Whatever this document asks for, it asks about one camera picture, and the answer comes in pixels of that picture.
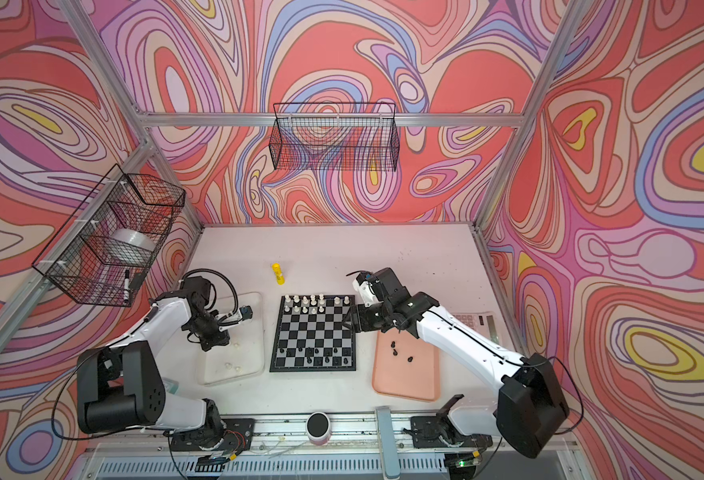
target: white floor panel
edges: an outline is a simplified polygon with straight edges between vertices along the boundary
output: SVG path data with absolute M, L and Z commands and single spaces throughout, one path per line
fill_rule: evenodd
M 280 263 L 285 275 L 286 282 L 281 286 L 271 269 L 275 262 Z M 269 372 L 281 296 L 351 295 L 352 277 L 346 274 L 355 270 L 375 272 L 387 266 L 412 294 L 429 293 L 448 310 L 495 312 L 500 342 L 512 348 L 467 225 L 208 227 L 190 269 L 219 270 L 239 293 L 261 294 L 266 335 L 264 371 L 239 381 L 202 386 L 196 373 L 199 346 L 187 342 L 186 333 L 179 331 L 158 356 L 160 373 L 179 383 L 178 395 L 212 398 L 222 415 L 369 412 L 377 406 L 412 411 L 439 408 L 456 393 L 489 396 L 479 379 L 444 352 L 440 357 L 442 388 L 437 402 L 379 395 L 371 387 L 375 332 L 357 335 L 355 372 Z M 216 282 L 219 296 L 229 295 L 222 281 L 210 278 Z

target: psychedelic wall pattern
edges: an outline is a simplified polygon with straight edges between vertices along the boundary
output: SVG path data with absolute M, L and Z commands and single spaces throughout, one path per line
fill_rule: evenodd
M 704 478 L 704 2 L 593 5 L 482 226 L 594 477 Z
M 519 112 L 560 2 L 110 2 L 90 18 L 139 109 L 394 101 Z M 274 172 L 269 128 L 155 128 L 207 223 L 474 219 L 508 128 L 401 129 L 396 174 Z
M 32 259 L 136 140 L 55 2 L 0 2 L 0 308 Z M 51 290 L 0 355 L 0 478 L 63 478 L 84 446 L 50 433 L 77 355 L 122 333 L 174 282 L 191 247 L 183 216 L 130 309 L 78 306 Z M 58 429 L 77 435 L 74 389 Z
M 269 128 L 153 135 L 205 224 L 473 220 L 510 128 L 428 128 L 396 172 L 274 170 Z

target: wire basket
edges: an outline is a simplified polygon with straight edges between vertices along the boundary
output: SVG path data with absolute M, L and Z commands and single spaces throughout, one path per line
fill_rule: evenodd
M 390 102 L 276 103 L 275 170 L 396 171 L 399 133 Z
M 32 266 L 77 303 L 130 306 L 185 199 L 176 185 L 123 173 L 63 253 Z

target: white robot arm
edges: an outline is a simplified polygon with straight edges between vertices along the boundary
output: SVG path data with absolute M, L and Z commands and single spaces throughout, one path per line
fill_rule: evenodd
M 78 426 L 82 432 L 144 426 L 189 432 L 190 437 L 204 439 L 203 447 L 214 445 L 222 437 L 215 403 L 166 393 L 154 360 L 178 329 L 196 336 L 202 350 L 208 351 L 227 345 L 228 330 L 253 317 L 249 306 L 235 305 L 227 314 L 206 308 L 211 282 L 202 276 L 189 277 L 199 271 L 186 274 L 179 290 L 158 296 L 150 312 L 124 336 L 80 355 L 77 388 Z
M 458 321 L 424 292 L 411 296 L 390 268 L 375 274 L 360 272 L 353 287 L 363 304 L 347 312 L 348 328 L 409 332 L 458 360 L 498 396 L 492 417 L 490 412 L 452 415 L 465 402 L 451 404 L 447 418 L 462 435 L 498 432 L 515 450 L 535 458 L 568 418 L 568 404 L 546 358 L 538 354 L 525 358 L 509 351 Z M 497 430 L 489 421 L 493 417 Z

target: black cable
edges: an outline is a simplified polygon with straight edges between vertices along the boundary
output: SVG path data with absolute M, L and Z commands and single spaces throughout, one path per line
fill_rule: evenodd
M 173 462 L 173 466 L 176 467 L 176 472 L 178 472 L 178 475 L 181 475 L 181 477 L 184 480 L 189 480 L 189 478 L 186 475 L 181 473 L 181 469 L 178 468 L 178 464 L 176 463 L 176 459 L 173 456 L 173 449 L 170 447 L 170 437 L 171 437 L 170 435 L 167 436 L 167 450 L 168 450 L 168 452 L 170 452 L 170 460 Z
M 578 405 L 582 409 L 582 413 L 578 417 L 578 420 L 576 420 L 576 423 L 569 426 L 568 428 L 566 428 L 562 432 L 555 432 L 555 435 L 565 435 L 566 433 L 573 432 L 574 428 L 576 428 L 578 426 L 578 424 L 581 423 L 582 420 L 584 419 L 584 401 L 582 400 L 582 393 L 578 391 L 578 387 L 576 385 L 576 382 L 573 381 L 573 377 L 571 376 L 571 373 L 566 368 L 566 364 L 563 363 L 562 360 L 558 359 L 556 356 L 553 356 L 552 358 L 557 360 L 558 362 L 560 362 L 560 365 L 562 365 L 562 369 L 565 370 L 566 373 L 568 374 L 568 379 L 571 381 L 573 388 L 576 389 L 576 396 L 578 397 Z
M 432 310 L 427 310 L 426 312 L 432 313 L 433 315 L 438 316 L 443 322 L 445 322 L 445 323 L 447 323 L 448 325 L 450 325 L 451 328 L 454 327 L 454 324 L 453 324 L 453 323 L 451 323 L 451 322 L 449 322 L 448 320 L 446 320 L 445 317 L 442 316 L 442 315 L 440 315 L 438 312 L 433 312 Z M 509 363 L 510 365 L 514 365 L 514 366 L 525 366 L 525 367 L 535 368 L 535 367 L 539 367 L 539 366 L 544 366 L 544 365 L 546 365 L 547 363 L 549 363 L 549 359 L 545 360 L 544 362 L 535 363 L 535 364 L 533 364 L 533 365 L 526 365 L 526 364 L 524 364 L 524 363 L 514 363 L 514 362 L 512 362 L 512 361 L 510 361 L 510 360 L 507 360 L 507 359 L 504 358 L 503 356 L 499 355 L 499 353 L 494 352 L 493 349 L 490 348 L 489 346 L 487 346 L 485 343 L 483 343 L 483 342 L 478 342 L 477 339 L 472 338 L 472 336 L 469 336 L 469 335 L 467 335 L 467 336 L 468 336 L 470 339 L 474 340 L 475 343 L 477 343 L 478 345 L 480 345 L 482 348 L 484 348 L 484 349 L 488 350 L 489 352 L 491 352 L 492 355 L 498 357 L 499 360 L 502 360 L 502 361 L 504 361 L 504 362 L 507 362 L 507 363 Z
M 205 310 L 208 310 L 208 311 L 211 311 L 211 309 L 213 308 L 213 305 L 216 304 L 216 298 L 218 298 L 218 291 L 216 290 L 216 285 L 213 282 L 211 282 L 211 289 L 213 291 L 213 294 L 211 295 L 211 304 L 205 305 Z
M 350 273 L 346 274 L 345 276 L 352 276 L 354 274 L 370 274 L 370 275 L 372 275 L 367 270 L 355 270 L 354 272 L 350 272 Z
M 184 276 L 181 277 L 182 280 L 186 279 L 189 275 L 193 274 L 201 274 L 201 273 L 206 273 L 206 274 L 213 274 L 215 276 L 218 276 L 221 278 L 224 282 L 227 283 L 229 286 L 229 290 L 232 291 L 232 296 L 234 297 L 234 308 L 232 309 L 232 313 L 237 312 L 237 309 L 240 308 L 240 301 L 237 299 L 237 291 L 234 290 L 234 285 L 229 281 L 228 278 L 226 278 L 221 272 L 217 272 L 215 270 L 212 270 L 210 268 L 196 268 L 194 270 L 189 270 L 184 274 Z
M 500 446 L 501 446 L 501 439 L 499 439 L 499 442 L 496 443 L 496 448 L 493 451 L 493 453 L 491 454 L 491 456 L 488 457 L 488 462 L 483 462 L 481 468 L 478 469 L 477 473 L 472 478 L 479 477 L 480 474 L 482 473 L 482 471 L 485 470 L 486 467 L 488 467 L 488 464 L 491 463 L 491 460 L 493 459 L 493 456 L 495 455 L 495 453 L 499 451 Z
M 446 320 L 445 317 L 440 315 L 438 312 L 433 312 L 432 310 L 427 310 L 427 312 L 433 313 L 434 315 L 437 315 L 443 322 L 447 323 L 448 325 L 453 326 L 453 323 Z M 576 428 L 578 426 L 578 424 L 582 422 L 582 420 L 584 419 L 584 401 L 582 400 L 582 393 L 578 390 L 578 386 L 576 385 L 576 382 L 573 381 L 573 377 L 571 376 L 571 373 L 568 371 L 568 367 L 566 367 L 566 364 L 563 363 L 562 360 L 558 359 L 558 357 L 556 357 L 556 356 L 550 356 L 545 362 L 536 363 L 535 365 L 525 365 L 523 363 L 514 363 L 514 362 L 511 362 L 510 360 L 507 360 L 506 358 L 499 355 L 498 353 L 494 352 L 493 349 L 488 347 L 486 344 L 484 344 L 482 342 L 477 342 L 476 339 L 473 339 L 473 340 L 475 340 L 475 342 L 478 345 L 480 345 L 482 348 L 488 350 L 493 355 L 499 357 L 501 360 L 509 363 L 510 365 L 514 365 L 514 366 L 531 367 L 532 368 L 532 367 L 539 367 L 539 366 L 545 365 L 546 363 L 549 363 L 551 360 L 557 360 L 560 363 L 560 365 L 562 366 L 562 369 L 566 371 L 566 374 L 568 375 L 568 379 L 571 381 L 573 388 L 576 389 L 576 396 L 578 397 L 578 404 L 581 407 L 582 412 L 581 412 L 581 415 L 578 417 L 578 420 L 576 420 L 576 423 L 574 423 L 572 426 L 568 427 L 566 430 L 563 430 L 562 432 L 555 432 L 554 435 L 565 435 L 566 433 L 572 432 L 574 430 L 574 428 Z

